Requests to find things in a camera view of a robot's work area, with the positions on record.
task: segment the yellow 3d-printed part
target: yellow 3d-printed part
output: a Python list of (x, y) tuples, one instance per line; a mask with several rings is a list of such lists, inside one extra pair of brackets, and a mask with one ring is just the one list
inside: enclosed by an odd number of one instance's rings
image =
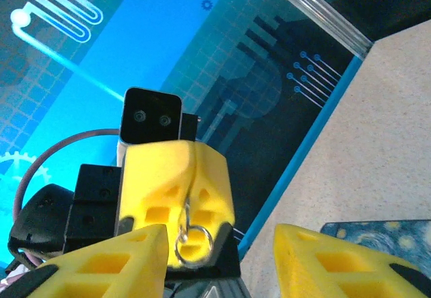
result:
[(425, 298), (394, 272), (409, 262), (293, 225), (275, 228), (275, 265), (283, 298)]
[[(168, 230), (168, 265), (179, 267), (174, 245), (185, 222), (190, 198), (191, 225), (205, 227), (215, 239), (222, 223), (234, 224), (234, 206), (226, 158), (192, 141), (164, 141), (127, 147), (123, 166), (119, 220), (131, 217), (133, 229), (154, 223)], [(181, 256), (197, 261), (207, 255), (208, 240), (191, 230)]]
[(58, 271), (29, 298), (161, 298), (167, 261), (166, 227), (152, 225), (50, 259)]

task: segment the metal ring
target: metal ring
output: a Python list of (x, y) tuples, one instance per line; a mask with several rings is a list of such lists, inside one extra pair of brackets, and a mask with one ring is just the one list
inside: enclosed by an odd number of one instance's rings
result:
[(214, 242), (213, 242), (213, 237), (211, 236), (210, 232), (208, 232), (208, 230), (206, 228), (204, 228), (203, 226), (190, 225), (188, 230), (191, 230), (191, 229), (196, 229), (198, 231), (201, 231), (203, 234), (205, 234), (205, 237), (208, 239), (208, 242), (209, 242), (209, 253), (205, 257), (203, 257), (202, 259), (200, 259), (198, 261), (189, 261), (189, 260), (184, 259), (181, 256), (180, 250), (178, 248), (178, 244), (180, 242), (182, 244), (184, 244), (187, 241), (187, 234), (185, 236), (183, 236), (182, 232), (180, 230), (180, 234), (178, 235), (178, 237), (176, 238), (176, 241), (175, 241), (175, 256), (186, 268), (196, 269), (196, 268), (203, 266), (204, 264), (206, 264), (209, 261), (209, 259), (211, 258), (211, 253), (213, 252)]

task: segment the white countertop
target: white countertop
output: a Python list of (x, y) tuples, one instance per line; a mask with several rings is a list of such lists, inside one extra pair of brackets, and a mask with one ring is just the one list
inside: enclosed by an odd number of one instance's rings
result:
[(279, 297), (278, 223), (431, 219), (431, 21), (378, 41), (241, 264)]

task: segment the camera lens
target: camera lens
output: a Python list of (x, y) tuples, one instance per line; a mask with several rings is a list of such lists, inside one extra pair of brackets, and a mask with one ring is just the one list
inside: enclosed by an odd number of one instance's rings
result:
[(171, 122), (172, 120), (170, 119), (170, 117), (166, 115), (161, 116), (159, 119), (159, 123), (162, 126), (168, 126)]
[(143, 122), (147, 118), (147, 114), (143, 110), (136, 111), (133, 115), (136, 122)]

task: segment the gray cable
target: gray cable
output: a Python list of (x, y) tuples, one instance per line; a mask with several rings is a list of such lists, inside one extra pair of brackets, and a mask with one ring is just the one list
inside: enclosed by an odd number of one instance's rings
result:
[[(13, 222), (16, 221), (18, 218), (18, 215), (20, 214), (22, 210), (22, 202), (24, 200), (24, 195), (26, 193), (28, 184), (30, 183), (30, 180), (33, 178), (34, 174), (38, 171), (40, 166), (54, 153), (56, 153), (58, 150), (61, 150), (62, 148), (80, 140), (84, 140), (90, 137), (97, 137), (99, 135), (118, 135), (119, 129), (117, 128), (103, 128), (100, 130), (92, 130), (92, 131), (86, 131), (82, 133), (78, 133), (76, 135), (72, 135), (71, 137), (68, 137), (55, 145), (53, 145), (51, 148), (46, 150), (42, 155), (40, 155), (34, 163), (28, 168), (27, 172), (24, 174), (24, 176), (21, 179), (20, 185), (18, 186), (18, 189), (16, 190), (15, 199), (13, 200), (13, 211), (12, 211), (12, 217)], [(30, 253), (24, 252), (28, 259), (35, 265), (38, 266), (42, 263), (42, 260), (39, 258), (31, 255)]]

